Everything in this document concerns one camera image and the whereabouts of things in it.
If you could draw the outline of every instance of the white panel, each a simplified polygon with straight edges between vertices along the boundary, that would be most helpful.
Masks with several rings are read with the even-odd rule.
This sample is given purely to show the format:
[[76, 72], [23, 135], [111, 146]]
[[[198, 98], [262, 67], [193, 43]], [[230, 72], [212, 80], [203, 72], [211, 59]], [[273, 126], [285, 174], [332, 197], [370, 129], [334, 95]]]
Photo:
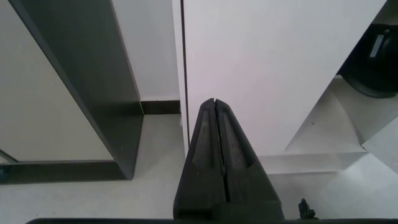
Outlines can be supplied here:
[[398, 118], [367, 140], [363, 147], [398, 172]]
[[257, 155], [280, 154], [384, 2], [185, 1], [190, 134], [219, 98]]
[[0, 15], [0, 149], [18, 161], [113, 159], [8, 1]]
[[398, 97], [375, 99], [364, 96], [343, 79], [334, 79], [331, 90], [358, 130], [364, 143], [398, 116]]
[[188, 123], [187, 123], [187, 104], [185, 95], [185, 74], [184, 74], [184, 57], [182, 45], [182, 18], [181, 18], [181, 1], [173, 0], [173, 20], [174, 20], [174, 36], [175, 51], [177, 57], [178, 71], [178, 87], [180, 89], [180, 105], [181, 105], [181, 125], [184, 139], [185, 156], [188, 154]]
[[141, 101], [179, 100], [172, 0], [113, 0]]

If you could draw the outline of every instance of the white shelf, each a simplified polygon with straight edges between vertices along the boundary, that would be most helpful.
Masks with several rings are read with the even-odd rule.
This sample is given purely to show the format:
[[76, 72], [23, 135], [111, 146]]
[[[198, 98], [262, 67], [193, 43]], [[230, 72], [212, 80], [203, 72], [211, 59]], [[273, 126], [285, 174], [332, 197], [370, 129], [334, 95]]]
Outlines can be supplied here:
[[334, 172], [367, 154], [337, 97], [328, 88], [283, 154], [259, 156], [268, 174]]
[[340, 102], [327, 89], [307, 116], [284, 154], [365, 152]]

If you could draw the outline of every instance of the dark baseboard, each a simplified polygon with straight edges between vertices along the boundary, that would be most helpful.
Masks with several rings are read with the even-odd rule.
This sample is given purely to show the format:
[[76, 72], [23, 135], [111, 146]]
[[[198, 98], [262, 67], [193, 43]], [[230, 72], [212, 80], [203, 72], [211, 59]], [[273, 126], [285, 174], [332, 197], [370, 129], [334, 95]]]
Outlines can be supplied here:
[[142, 101], [144, 114], [180, 114], [180, 101]]
[[128, 180], [114, 161], [59, 162], [1, 165], [0, 185]]

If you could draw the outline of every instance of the white wall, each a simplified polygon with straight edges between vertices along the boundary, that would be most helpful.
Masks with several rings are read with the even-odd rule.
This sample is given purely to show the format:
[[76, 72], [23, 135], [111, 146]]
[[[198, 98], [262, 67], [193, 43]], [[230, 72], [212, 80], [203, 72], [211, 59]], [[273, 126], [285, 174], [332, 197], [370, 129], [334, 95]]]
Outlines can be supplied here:
[[172, 0], [113, 0], [141, 101], [179, 100]]
[[190, 134], [219, 98], [257, 155], [283, 152], [384, 3], [184, 1]]
[[112, 160], [8, 1], [0, 15], [0, 149], [18, 161]]

